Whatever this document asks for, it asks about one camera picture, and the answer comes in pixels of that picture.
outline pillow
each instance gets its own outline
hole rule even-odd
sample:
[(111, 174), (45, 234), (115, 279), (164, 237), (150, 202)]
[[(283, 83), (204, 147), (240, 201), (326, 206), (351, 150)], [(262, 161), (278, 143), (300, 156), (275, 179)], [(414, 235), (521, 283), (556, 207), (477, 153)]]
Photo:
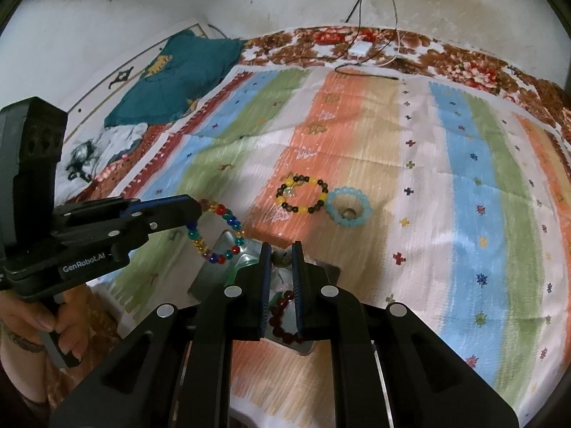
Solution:
[(166, 124), (180, 118), (238, 62), (241, 40), (209, 40), (187, 29), (173, 35), (105, 119), (114, 125)]

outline floral blanket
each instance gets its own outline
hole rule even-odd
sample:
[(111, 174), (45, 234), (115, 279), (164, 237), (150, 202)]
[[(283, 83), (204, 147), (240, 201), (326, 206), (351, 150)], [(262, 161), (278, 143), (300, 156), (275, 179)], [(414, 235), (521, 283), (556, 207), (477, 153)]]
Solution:
[[(355, 35), (362, 51), (336, 59)], [(301, 240), (312, 258), (341, 267), (339, 284), (361, 301), (411, 307), (524, 425), (571, 354), (569, 100), (492, 56), (401, 36), (390, 64), (375, 66), (395, 42), (364, 63), (385, 78), (332, 68), (367, 58), (391, 30), (310, 28), (249, 41), (243, 66), (195, 112), (149, 126), (144, 154), (75, 200), (187, 193), (230, 207), (248, 237)], [(275, 188), (290, 172), (359, 188), (370, 219), (348, 229), (324, 213), (285, 212)], [(220, 229), (201, 220), (211, 244)], [(162, 301), (189, 304), (202, 262), (172, 230), (103, 281), (137, 323)], [(305, 357), (236, 343), (232, 408), (260, 427), (332, 426), (329, 359), (326, 343)]]

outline blue bead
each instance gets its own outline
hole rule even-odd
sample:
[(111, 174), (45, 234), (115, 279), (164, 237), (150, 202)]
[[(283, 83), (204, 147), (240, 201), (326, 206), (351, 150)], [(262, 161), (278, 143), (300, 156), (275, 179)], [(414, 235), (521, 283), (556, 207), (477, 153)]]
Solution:
[(198, 233), (198, 230), (189, 230), (188, 231), (188, 238), (191, 240), (198, 240), (201, 237), (201, 234)]

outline red bead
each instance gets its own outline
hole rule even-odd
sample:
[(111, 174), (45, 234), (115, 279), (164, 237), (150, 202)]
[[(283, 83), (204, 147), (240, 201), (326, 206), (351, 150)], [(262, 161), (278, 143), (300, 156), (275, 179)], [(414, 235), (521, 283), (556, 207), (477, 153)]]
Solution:
[(274, 317), (281, 317), (284, 314), (284, 310), (278, 306), (273, 306), (270, 311)]
[(293, 335), (291, 333), (284, 333), (282, 335), (282, 341), (285, 344), (292, 344), (293, 343)]
[(273, 327), (281, 326), (282, 321), (279, 319), (279, 317), (272, 317), (271, 319), (269, 319), (269, 324)]

